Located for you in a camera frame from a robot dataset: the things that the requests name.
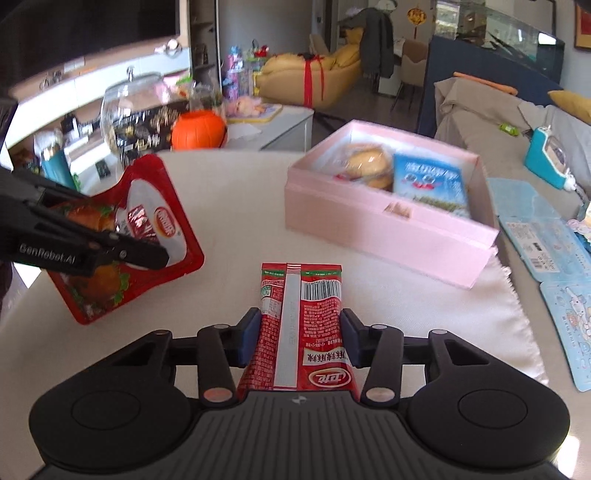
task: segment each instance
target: red ribbon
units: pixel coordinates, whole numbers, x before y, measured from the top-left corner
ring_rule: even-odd
[[[312,108],[313,103],[313,82],[312,82],[312,62],[317,61],[320,65],[320,98],[324,100],[324,69],[322,68],[322,57],[316,55],[310,60],[306,60],[306,66],[304,68],[304,106],[306,108]]]

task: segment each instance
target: stuffed toy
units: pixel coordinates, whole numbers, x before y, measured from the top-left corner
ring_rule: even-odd
[[[241,96],[236,100],[226,103],[227,116],[252,117],[261,116],[265,108],[261,106],[260,98]]]

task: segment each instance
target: television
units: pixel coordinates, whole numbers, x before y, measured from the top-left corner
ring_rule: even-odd
[[[179,34],[178,0],[0,0],[0,87],[68,61]]]

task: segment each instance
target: yellow sofa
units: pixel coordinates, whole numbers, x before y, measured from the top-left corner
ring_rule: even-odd
[[[304,105],[304,67],[305,61],[299,57],[296,61],[292,54],[287,54],[283,69],[277,68],[278,62],[269,60],[259,76],[256,85],[259,96],[264,101],[284,105]],[[317,61],[312,66],[312,108],[324,110],[334,105],[361,76],[361,61],[358,45],[345,45],[330,57],[323,60],[324,95],[322,95],[321,71]]]

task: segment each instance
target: red snack packet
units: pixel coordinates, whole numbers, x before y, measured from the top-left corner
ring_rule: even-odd
[[[238,384],[248,390],[350,390],[340,334],[341,266],[263,264],[261,333]]]
[[[72,315],[83,325],[203,265],[201,247],[156,155],[136,160],[113,188],[89,201],[60,205],[59,209],[88,228],[102,231],[118,227],[124,235],[156,242],[170,257],[161,270],[113,262],[98,267],[89,278],[49,272]]]

